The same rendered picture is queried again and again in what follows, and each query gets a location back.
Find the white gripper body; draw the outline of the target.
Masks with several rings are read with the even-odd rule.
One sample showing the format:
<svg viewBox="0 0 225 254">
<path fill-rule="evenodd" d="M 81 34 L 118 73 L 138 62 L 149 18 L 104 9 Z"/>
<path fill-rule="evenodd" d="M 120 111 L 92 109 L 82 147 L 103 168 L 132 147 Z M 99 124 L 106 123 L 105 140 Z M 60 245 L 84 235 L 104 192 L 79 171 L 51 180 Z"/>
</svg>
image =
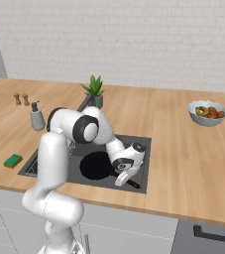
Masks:
<svg viewBox="0 0 225 254">
<path fill-rule="evenodd" d="M 127 180 L 129 180 L 132 177 L 132 174 L 129 172 L 123 171 L 116 179 L 115 185 L 117 187 L 121 187 L 125 184 Z"/>
</svg>

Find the dark grey sink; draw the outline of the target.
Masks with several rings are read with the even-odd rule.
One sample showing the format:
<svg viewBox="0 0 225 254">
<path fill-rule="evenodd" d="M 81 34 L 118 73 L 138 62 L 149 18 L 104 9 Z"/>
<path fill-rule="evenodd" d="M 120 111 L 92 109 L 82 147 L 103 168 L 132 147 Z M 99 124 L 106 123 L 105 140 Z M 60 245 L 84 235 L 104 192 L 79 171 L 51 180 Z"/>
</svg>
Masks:
<svg viewBox="0 0 225 254">
<path fill-rule="evenodd" d="M 126 135 L 118 135 L 117 138 L 123 142 L 126 148 L 130 147 L 134 142 L 139 143 L 146 148 L 144 163 L 141 169 L 138 171 L 136 175 L 131 177 L 131 180 L 140 186 L 138 189 L 129 184 L 124 184 L 122 187 L 116 187 L 115 186 L 116 178 L 114 176 L 107 176 L 105 179 L 102 180 L 90 180 L 86 177 L 86 171 L 82 171 L 80 169 L 80 164 L 82 160 L 89 154 L 95 154 L 96 157 L 102 158 L 101 165 L 99 167 L 95 167 L 94 164 L 91 164 L 92 173 L 94 173 L 96 169 L 97 170 L 101 169 L 102 166 L 110 166 L 110 160 L 105 155 L 106 152 L 105 146 L 95 145 L 93 143 L 88 145 L 76 144 L 75 147 L 72 149 L 72 153 L 70 154 L 68 161 L 67 182 L 107 188 L 111 190 L 146 193 L 148 184 L 152 139 L 147 137 L 126 136 Z"/>
</svg>

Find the green sponge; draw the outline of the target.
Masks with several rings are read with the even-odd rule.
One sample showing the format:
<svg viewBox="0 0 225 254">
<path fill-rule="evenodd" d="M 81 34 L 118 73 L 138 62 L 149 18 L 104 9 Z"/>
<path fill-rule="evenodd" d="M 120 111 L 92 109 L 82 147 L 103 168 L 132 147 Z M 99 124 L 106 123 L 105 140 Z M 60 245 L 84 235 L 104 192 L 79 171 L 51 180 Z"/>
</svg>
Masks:
<svg viewBox="0 0 225 254">
<path fill-rule="evenodd" d="M 7 168 L 13 169 L 16 165 L 18 165 L 23 160 L 23 157 L 20 155 L 13 154 L 9 157 L 3 165 Z"/>
</svg>

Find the white cupboard front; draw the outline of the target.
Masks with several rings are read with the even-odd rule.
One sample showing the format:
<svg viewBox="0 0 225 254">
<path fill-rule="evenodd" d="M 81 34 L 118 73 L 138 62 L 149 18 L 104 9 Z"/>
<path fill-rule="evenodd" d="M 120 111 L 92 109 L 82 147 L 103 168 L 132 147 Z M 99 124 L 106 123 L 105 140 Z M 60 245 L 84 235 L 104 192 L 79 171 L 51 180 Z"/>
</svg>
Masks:
<svg viewBox="0 0 225 254">
<path fill-rule="evenodd" d="M 178 220 L 85 203 L 74 228 L 88 254 L 170 254 Z"/>
</svg>

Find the dark grey tap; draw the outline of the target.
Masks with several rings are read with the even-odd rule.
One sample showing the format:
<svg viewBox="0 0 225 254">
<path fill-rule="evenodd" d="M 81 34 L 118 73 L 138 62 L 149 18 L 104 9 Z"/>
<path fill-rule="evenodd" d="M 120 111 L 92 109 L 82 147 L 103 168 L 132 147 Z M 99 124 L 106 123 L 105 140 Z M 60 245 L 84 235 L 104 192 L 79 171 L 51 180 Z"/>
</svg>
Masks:
<svg viewBox="0 0 225 254">
<path fill-rule="evenodd" d="M 82 103 L 78 107 L 77 111 L 81 112 L 85 109 L 86 106 L 94 106 L 94 105 L 95 105 L 95 96 L 93 94 L 89 94 L 82 101 Z"/>
</svg>

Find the grey dishwasher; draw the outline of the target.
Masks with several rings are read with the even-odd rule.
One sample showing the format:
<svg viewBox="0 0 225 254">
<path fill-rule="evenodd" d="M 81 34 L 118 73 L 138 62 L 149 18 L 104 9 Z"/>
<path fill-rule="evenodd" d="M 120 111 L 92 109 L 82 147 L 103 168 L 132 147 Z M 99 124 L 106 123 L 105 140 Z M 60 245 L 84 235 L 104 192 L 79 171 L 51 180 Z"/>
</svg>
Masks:
<svg viewBox="0 0 225 254">
<path fill-rule="evenodd" d="M 195 237 L 193 234 L 194 224 L 201 225 L 204 231 L 212 231 L 215 228 L 225 229 L 224 226 L 180 220 L 171 254 L 225 254 L 225 242 Z"/>
</svg>

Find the green potted plant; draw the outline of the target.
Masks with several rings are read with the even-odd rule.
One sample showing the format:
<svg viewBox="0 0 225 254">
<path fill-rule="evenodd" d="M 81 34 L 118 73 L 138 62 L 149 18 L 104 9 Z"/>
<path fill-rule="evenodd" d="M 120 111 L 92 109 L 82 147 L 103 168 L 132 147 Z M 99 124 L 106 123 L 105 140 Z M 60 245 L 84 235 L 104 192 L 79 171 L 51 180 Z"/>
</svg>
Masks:
<svg viewBox="0 0 225 254">
<path fill-rule="evenodd" d="M 92 75 L 90 77 L 90 84 L 88 86 L 82 85 L 82 88 L 85 90 L 86 95 L 92 95 L 92 98 L 88 101 L 88 106 L 96 106 L 101 109 L 103 106 L 103 92 L 102 89 L 103 81 L 101 76 L 95 77 Z"/>
</svg>

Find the pale blue fruit bowl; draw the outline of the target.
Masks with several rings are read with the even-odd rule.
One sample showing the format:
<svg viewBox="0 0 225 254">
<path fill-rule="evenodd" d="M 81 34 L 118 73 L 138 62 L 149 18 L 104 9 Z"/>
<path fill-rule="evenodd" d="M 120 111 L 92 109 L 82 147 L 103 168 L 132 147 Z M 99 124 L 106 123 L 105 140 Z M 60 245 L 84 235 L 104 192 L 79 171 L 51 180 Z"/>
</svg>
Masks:
<svg viewBox="0 0 225 254">
<path fill-rule="evenodd" d="M 204 101 L 204 100 L 192 101 L 187 105 L 187 111 L 192 121 L 198 125 L 213 127 L 213 126 L 217 126 L 225 119 L 225 116 L 223 118 L 217 118 L 217 119 L 210 119 L 210 118 L 204 118 L 202 116 L 197 116 L 195 113 L 195 108 L 198 106 L 205 106 L 205 107 L 213 106 L 218 111 L 223 111 L 225 113 L 225 106 L 217 102 Z"/>
</svg>

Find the yellow-green fruit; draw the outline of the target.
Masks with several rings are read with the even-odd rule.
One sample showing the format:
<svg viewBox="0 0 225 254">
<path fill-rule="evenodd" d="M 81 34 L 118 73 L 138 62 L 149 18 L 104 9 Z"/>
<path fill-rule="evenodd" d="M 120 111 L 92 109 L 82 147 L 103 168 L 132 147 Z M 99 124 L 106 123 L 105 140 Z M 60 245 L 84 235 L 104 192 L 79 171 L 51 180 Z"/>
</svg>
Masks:
<svg viewBox="0 0 225 254">
<path fill-rule="evenodd" d="M 204 106 L 199 106 L 195 108 L 195 113 L 197 116 L 205 117 L 209 114 L 209 110 Z"/>
</svg>

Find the grey soap dispenser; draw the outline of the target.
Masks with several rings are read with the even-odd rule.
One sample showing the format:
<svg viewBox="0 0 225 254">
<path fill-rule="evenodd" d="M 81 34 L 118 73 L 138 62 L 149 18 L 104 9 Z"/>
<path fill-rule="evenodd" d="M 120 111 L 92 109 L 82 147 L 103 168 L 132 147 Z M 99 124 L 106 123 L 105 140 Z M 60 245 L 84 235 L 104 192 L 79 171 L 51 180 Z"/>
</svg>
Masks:
<svg viewBox="0 0 225 254">
<path fill-rule="evenodd" d="M 31 106 L 31 125 L 36 131 L 42 131 L 45 128 L 45 119 L 42 110 L 38 108 L 39 101 L 32 102 Z"/>
</svg>

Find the white drawer run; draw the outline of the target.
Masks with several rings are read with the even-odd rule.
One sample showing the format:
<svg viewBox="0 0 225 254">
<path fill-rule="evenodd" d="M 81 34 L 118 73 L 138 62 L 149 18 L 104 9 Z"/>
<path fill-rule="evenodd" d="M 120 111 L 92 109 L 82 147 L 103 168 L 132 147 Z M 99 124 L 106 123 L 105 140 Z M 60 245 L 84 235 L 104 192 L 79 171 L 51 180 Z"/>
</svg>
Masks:
<svg viewBox="0 0 225 254">
<path fill-rule="evenodd" d="M 22 197 L 0 190 L 0 254 L 38 254 L 47 242 L 44 221 L 22 207 Z"/>
</svg>

